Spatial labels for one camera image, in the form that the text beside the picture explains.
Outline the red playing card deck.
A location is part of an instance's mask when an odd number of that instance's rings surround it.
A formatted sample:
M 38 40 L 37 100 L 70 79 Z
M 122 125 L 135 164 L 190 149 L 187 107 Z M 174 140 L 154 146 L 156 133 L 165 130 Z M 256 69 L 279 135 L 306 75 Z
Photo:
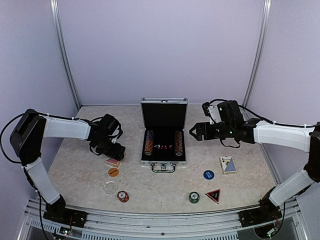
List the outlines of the red playing card deck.
M 118 168 L 122 164 L 123 160 L 117 160 L 114 158 L 108 158 L 105 163 L 109 166 Z

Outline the aluminium poker case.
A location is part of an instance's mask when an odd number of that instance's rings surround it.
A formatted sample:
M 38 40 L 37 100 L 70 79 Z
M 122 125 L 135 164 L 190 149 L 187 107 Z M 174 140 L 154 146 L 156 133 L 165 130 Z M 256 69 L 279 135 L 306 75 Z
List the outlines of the aluminium poker case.
M 186 166 L 184 129 L 188 99 L 185 97 L 143 97 L 140 105 L 145 129 L 140 164 L 150 166 L 154 173 L 173 173 L 176 167 Z M 153 148 L 152 155 L 145 155 L 145 142 L 149 130 L 154 132 L 153 146 L 173 145 L 173 148 Z M 180 131 L 182 134 L 182 156 L 175 155 L 175 131 Z

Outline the clear round button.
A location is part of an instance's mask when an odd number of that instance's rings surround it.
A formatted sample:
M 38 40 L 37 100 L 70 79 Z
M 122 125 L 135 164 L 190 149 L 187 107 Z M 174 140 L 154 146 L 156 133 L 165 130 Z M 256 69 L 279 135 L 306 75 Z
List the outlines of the clear round button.
M 107 181 L 102 188 L 107 195 L 113 195 L 118 190 L 118 184 L 114 181 Z

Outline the blue playing card deck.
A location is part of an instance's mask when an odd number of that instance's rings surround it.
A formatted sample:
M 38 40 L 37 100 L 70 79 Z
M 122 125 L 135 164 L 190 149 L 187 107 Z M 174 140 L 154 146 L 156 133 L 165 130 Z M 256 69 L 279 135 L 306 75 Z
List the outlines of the blue playing card deck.
M 219 163 L 223 175 L 236 174 L 237 167 L 232 156 L 220 156 Z

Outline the black triangular button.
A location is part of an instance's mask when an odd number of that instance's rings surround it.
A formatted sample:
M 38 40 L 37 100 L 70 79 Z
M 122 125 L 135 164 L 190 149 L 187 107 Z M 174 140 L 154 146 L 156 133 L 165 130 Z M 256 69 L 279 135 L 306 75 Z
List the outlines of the black triangular button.
M 218 205 L 220 202 L 221 190 L 217 189 L 214 191 L 206 192 L 205 195 Z

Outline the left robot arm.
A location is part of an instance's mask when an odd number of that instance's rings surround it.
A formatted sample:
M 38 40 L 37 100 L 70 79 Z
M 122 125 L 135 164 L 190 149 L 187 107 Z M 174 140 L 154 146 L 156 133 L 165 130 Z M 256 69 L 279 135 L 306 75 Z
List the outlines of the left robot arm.
M 105 155 L 122 161 L 126 148 L 117 140 L 123 134 L 120 122 L 105 114 L 93 120 L 70 118 L 27 109 L 14 117 L 19 120 L 10 134 L 9 142 L 31 186 L 44 202 L 51 206 L 49 212 L 63 223 L 70 218 L 70 211 L 61 203 L 63 197 L 54 187 L 42 161 L 42 142 L 45 138 L 77 139 L 89 142 L 89 150 L 96 156 Z

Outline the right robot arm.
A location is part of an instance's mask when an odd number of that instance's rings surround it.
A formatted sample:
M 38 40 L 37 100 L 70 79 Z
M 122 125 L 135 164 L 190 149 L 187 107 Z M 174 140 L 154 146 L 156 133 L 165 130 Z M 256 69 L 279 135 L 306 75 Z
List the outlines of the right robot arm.
M 273 188 L 266 196 L 267 202 L 256 210 L 256 218 L 266 222 L 275 212 L 275 207 L 308 189 L 320 181 L 320 127 L 292 127 L 271 124 L 251 118 L 237 127 L 227 122 L 198 122 L 190 130 L 197 141 L 234 139 L 240 144 L 271 144 L 293 148 L 308 153 L 308 162 L 303 169 Z

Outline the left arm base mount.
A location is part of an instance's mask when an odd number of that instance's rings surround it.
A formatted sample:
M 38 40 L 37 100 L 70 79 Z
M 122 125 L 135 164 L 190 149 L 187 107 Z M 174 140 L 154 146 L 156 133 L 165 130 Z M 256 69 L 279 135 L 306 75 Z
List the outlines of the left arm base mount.
M 56 202 L 52 204 L 45 203 L 43 217 L 59 224 L 84 228 L 87 215 L 85 211 L 67 208 L 65 199 L 60 195 Z

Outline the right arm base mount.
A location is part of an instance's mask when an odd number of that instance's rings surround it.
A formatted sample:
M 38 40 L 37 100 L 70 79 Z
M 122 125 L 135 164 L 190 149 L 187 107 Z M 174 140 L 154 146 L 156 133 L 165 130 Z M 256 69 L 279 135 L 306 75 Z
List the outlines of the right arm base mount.
M 240 211 L 238 213 L 241 226 L 250 227 L 283 217 L 279 206 L 275 206 L 267 197 L 259 201 L 259 207 Z

